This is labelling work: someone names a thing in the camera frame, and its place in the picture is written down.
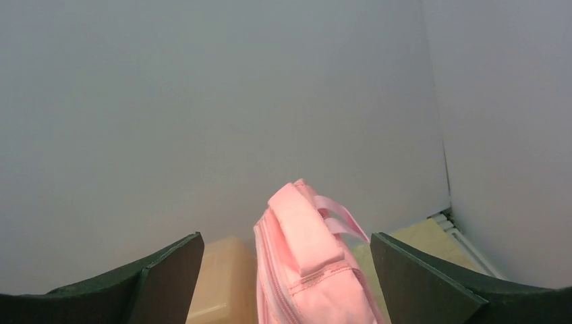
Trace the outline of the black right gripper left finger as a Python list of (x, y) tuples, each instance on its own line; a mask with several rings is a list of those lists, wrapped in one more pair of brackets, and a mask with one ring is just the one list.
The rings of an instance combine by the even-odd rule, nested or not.
[(137, 261), (46, 294), (1, 295), (2, 323), (185, 323), (204, 241), (194, 232)]

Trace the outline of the pink student backpack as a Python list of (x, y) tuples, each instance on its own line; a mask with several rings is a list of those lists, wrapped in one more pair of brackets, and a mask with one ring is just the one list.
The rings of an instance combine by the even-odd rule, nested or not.
[(259, 323), (383, 323), (342, 235), (370, 240), (343, 205), (299, 179), (269, 198), (254, 234)]

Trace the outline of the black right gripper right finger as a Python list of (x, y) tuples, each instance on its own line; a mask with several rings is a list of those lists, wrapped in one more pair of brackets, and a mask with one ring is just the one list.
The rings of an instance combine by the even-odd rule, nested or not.
[(370, 249), (392, 323), (570, 323), (571, 288), (497, 279), (385, 233)]

